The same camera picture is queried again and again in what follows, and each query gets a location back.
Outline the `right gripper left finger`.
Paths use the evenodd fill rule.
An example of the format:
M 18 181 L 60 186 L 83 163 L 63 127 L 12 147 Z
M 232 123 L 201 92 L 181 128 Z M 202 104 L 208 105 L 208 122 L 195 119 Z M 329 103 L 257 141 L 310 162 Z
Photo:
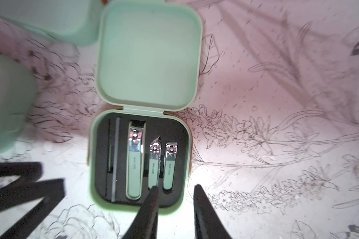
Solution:
M 159 189 L 153 186 L 123 239 L 156 239 L 158 212 Z

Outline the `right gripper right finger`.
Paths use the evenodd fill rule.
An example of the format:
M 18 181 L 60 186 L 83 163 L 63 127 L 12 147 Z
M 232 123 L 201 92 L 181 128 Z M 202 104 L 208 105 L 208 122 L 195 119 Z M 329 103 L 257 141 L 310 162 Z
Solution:
M 196 239 L 232 239 L 199 184 L 194 187 L 193 207 Z

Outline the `green clipper case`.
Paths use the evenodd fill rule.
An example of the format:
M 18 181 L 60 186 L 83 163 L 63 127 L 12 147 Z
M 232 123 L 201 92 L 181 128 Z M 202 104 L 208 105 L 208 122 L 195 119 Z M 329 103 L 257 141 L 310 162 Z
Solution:
M 0 154 L 12 148 L 36 96 L 36 80 L 20 63 L 0 54 Z

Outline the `grey nail file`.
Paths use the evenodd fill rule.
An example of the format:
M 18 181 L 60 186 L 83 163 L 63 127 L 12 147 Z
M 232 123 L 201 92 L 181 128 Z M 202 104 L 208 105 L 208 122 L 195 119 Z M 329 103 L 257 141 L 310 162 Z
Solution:
M 109 120 L 108 131 L 108 164 L 107 164 L 107 197 L 114 203 L 116 200 L 117 163 L 120 134 L 119 117 Z

